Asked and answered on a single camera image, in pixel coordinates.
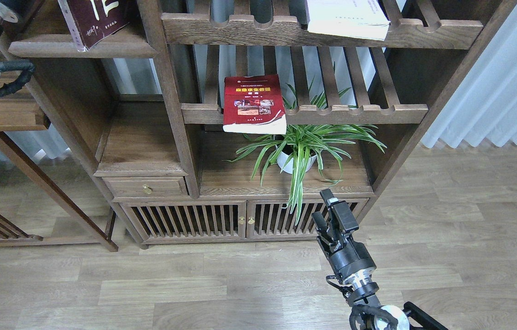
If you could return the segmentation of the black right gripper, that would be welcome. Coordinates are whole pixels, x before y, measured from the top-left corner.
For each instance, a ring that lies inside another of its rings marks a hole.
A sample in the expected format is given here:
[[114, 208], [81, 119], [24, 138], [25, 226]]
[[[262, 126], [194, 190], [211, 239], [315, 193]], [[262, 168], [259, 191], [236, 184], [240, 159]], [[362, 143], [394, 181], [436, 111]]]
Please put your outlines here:
[[363, 243], [355, 242], [352, 233], [359, 225], [346, 201], [338, 200], [330, 189], [320, 192], [328, 208], [329, 226], [321, 211], [311, 214], [318, 233], [318, 242], [333, 269], [334, 276], [342, 285], [367, 286], [371, 284], [376, 265]]

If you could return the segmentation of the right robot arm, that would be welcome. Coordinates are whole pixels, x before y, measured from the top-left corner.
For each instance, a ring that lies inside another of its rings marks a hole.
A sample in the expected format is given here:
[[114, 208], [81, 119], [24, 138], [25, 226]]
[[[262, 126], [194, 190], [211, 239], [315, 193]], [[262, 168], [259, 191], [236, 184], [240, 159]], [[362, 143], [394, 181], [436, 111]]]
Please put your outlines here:
[[378, 284], [372, 280], [376, 265], [361, 242], [355, 242], [352, 232], [359, 225], [346, 201], [338, 200], [329, 189], [320, 195], [326, 204], [329, 219], [320, 211], [311, 217], [317, 228], [317, 241], [333, 275], [326, 282], [343, 294], [352, 311], [349, 324], [353, 330], [445, 330], [412, 302], [403, 307], [382, 305], [376, 296]]

